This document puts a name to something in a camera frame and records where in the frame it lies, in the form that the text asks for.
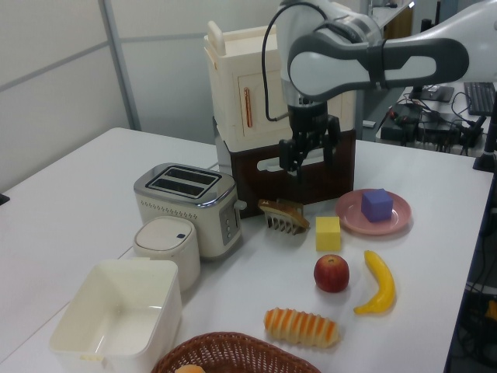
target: white toaster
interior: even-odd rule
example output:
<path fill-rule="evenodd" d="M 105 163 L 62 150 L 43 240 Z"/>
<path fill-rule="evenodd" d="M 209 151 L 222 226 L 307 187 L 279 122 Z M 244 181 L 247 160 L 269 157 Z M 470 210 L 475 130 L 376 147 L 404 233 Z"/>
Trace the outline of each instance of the white toaster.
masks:
<path fill-rule="evenodd" d="M 165 163 L 134 184 L 141 220 L 175 216 L 196 228 L 202 259 L 223 256 L 240 239 L 240 212 L 235 180 L 225 173 Z"/>

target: wicker basket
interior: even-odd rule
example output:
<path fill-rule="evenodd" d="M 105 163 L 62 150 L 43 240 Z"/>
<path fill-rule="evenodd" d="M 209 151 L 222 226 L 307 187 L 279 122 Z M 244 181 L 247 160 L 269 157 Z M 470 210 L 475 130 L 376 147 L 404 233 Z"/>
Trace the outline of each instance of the wicker basket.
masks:
<path fill-rule="evenodd" d="M 180 344 L 152 373 L 174 373 L 195 364 L 206 373 L 319 373 L 319 370 L 267 342 L 241 333 L 208 333 Z"/>

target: red apple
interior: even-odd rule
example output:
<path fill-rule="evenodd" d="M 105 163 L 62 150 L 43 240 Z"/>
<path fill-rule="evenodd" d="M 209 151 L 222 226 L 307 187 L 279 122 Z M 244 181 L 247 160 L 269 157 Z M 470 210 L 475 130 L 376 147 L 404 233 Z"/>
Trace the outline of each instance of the red apple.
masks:
<path fill-rule="evenodd" d="M 338 255 L 324 255 L 316 262 L 314 279 L 318 288 L 338 293 L 349 284 L 349 264 Z"/>

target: purple cube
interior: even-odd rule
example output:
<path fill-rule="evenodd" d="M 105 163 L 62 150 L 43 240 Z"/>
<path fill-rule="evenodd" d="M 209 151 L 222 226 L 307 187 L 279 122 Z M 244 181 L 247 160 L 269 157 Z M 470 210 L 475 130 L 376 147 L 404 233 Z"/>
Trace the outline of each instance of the purple cube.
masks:
<path fill-rule="evenodd" d="M 394 200 L 385 189 L 370 190 L 363 193 L 360 210 L 371 222 L 390 220 Z"/>

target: sponge cube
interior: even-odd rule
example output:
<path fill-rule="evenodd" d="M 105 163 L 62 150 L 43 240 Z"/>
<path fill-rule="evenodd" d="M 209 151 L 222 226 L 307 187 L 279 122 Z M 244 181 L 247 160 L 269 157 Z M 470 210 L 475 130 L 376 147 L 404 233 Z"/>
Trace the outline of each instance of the sponge cube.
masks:
<path fill-rule="evenodd" d="M 368 190 L 363 193 L 361 212 L 371 222 L 390 220 L 394 200 L 385 189 Z"/>
<path fill-rule="evenodd" d="M 340 219 L 334 216 L 316 218 L 316 250 L 340 250 Z"/>

